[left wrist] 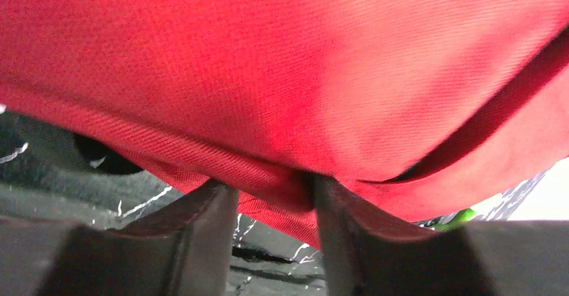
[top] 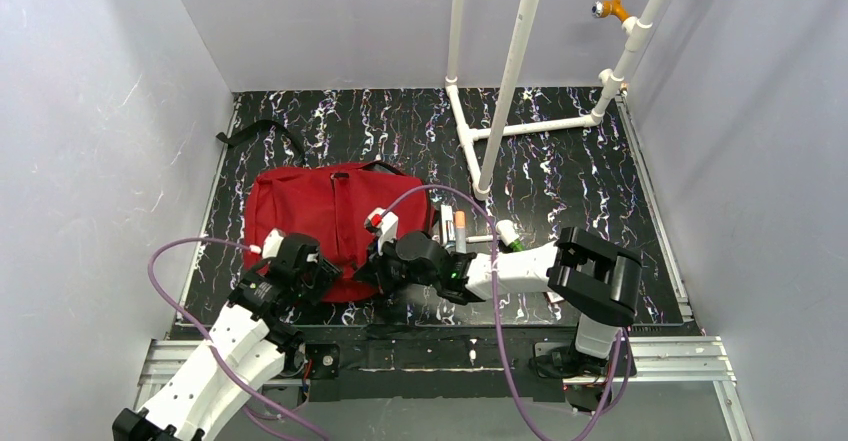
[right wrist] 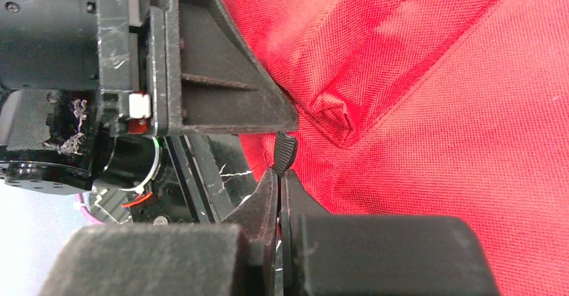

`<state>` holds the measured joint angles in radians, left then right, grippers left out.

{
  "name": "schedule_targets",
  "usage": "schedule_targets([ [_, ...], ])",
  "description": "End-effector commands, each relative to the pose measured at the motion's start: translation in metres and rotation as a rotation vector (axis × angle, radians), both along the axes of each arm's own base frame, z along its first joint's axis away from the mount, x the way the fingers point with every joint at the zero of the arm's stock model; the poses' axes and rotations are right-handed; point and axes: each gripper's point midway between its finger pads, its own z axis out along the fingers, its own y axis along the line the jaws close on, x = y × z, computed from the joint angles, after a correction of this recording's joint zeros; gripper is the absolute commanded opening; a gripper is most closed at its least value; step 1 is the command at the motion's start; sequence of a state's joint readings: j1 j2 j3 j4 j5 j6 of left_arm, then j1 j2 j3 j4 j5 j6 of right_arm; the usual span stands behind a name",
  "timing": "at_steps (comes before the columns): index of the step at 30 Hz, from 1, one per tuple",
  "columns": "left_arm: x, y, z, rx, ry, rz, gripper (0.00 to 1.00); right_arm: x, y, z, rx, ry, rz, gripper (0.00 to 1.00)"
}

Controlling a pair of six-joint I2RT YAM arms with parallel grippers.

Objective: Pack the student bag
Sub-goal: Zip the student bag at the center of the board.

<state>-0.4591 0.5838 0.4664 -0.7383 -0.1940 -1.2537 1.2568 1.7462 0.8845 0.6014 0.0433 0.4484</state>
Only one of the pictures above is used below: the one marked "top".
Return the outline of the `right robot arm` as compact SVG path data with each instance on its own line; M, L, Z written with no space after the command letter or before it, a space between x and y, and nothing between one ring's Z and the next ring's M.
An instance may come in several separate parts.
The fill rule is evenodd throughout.
M543 246L488 255L450 251L423 231L378 237L353 277L381 293L430 286L459 305L555 293L579 311L577 332L569 346L535 356L531 366L545 377L600 378L617 335L635 321L641 272L639 255L571 227Z

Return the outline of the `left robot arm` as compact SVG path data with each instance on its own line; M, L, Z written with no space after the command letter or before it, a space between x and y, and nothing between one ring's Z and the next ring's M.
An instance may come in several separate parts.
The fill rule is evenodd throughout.
M213 440L250 400L328 439L321 428L262 394L261 387L291 369L305 369L302 331L281 313L299 301L318 301L341 271L321 253L318 240L272 230L260 257L230 293L211 328L186 314L203 339L177 372L141 407L125 408L112 424L116 440Z

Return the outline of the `red student backpack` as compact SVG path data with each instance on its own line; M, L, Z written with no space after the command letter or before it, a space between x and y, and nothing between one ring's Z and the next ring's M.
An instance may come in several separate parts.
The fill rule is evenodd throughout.
M364 227L367 215L387 208L407 191L424 182L383 161L343 163L309 168L303 143L284 125L270 119L257 121L231 135L216 138L229 148L273 130L285 136L297 156L293 165L260 173L247 197L244 240L260 245L272 230L301 233L316 239L321 252L343 274L320 300L344 303L365 300L378 289L353 279L366 261L373 240Z

